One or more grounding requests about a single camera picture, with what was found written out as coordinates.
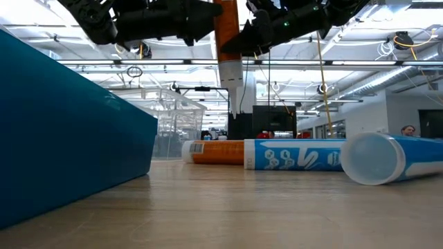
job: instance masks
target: orange cylinder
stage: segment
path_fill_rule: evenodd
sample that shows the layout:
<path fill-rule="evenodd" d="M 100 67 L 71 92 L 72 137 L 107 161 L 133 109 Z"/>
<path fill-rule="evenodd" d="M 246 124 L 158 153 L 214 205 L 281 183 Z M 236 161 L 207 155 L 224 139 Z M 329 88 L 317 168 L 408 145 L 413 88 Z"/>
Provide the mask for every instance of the orange cylinder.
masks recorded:
<path fill-rule="evenodd" d="M 215 17 L 215 44 L 219 62 L 241 60 L 240 53 L 222 53 L 220 48 L 239 34 L 238 9 L 236 0 L 214 0 L 223 7 L 223 14 Z"/>
<path fill-rule="evenodd" d="M 244 141 L 185 141 L 181 157 L 186 163 L 243 165 Z"/>

